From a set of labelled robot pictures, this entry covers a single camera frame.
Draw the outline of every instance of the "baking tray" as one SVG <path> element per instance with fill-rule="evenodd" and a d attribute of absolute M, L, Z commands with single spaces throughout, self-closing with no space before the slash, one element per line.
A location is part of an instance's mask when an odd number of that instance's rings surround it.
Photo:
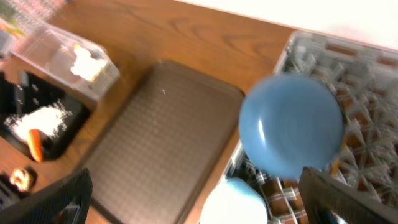
<path fill-rule="evenodd" d="M 398 53 L 308 32 L 292 35 L 274 73 L 323 82 L 345 114 L 345 144 L 324 172 L 398 208 Z M 297 182 L 256 169 L 239 143 L 223 178 L 240 177 L 265 199 L 269 223 L 308 223 Z"/>
<path fill-rule="evenodd" d="M 93 205 L 113 223 L 180 223 L 236 128 L 244 95 L 159 61 L 86 163 Z"/>

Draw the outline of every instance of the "wood grain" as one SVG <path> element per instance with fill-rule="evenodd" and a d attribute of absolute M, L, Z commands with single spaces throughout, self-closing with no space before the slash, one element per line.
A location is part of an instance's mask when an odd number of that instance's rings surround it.
<path fill-rule="evenodd" d="M 69 174 L 90 156 L 141 75 L 156 60 L 175 60 L 247 92 L 260 78 L 272 73 L 293 32 L 290 28 L 171 0 L 72 1 L 51 23 L 104 46 L 121 78 L 96 108 L 93 102 L 84 100 L 93 113 L 56 161 L 35 163 L 0 139 L 0 170 L 9 174 L 16 167 L 31 166 L 39 174 L 34 192 Z M 35 71 L 14 58 L 7 65 L 7 75 L 12 77 L 21 67 Z M 238 138 L 236 131 L 192 204 L 186 223 L 197 223 L 203 203 L 220 179 Z M 107 221 L 90 209 L 87 223 Z"/>

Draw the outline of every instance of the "dish rack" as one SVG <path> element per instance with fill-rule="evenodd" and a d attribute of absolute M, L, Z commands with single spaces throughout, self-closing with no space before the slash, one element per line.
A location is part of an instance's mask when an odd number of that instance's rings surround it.
<path fill-rule="evenodd" d="M 345 141 L 324 172 L 398 208 L 398 53 L 308 32 L 290 38 L 274 70 L 320 80 L 346 118 Z M 239 143 L 224 179 L 240 177 L 265 199 L 269 223 L 308 223 L 297 181 L 256 169 Z"/>

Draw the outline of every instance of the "brown tray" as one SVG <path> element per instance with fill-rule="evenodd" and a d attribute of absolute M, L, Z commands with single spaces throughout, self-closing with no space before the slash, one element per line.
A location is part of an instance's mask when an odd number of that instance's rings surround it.
<path fill-rule="evenodd" d="M 93 205 L 113 223 L 180 223 L 239 117 L 243 93 L 159 61 L 86 163 Z"/>

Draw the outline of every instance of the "orange object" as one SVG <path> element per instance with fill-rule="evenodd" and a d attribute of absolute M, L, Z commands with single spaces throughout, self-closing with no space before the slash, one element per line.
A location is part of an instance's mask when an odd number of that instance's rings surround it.
<path fill-rule="evenodd" d="M 30 154 L 36 162 L 43 161 L 42 141 L 40 140 L 40 131 L 37 129 L 29 130 L 27 135 L 27 145 Z"/>

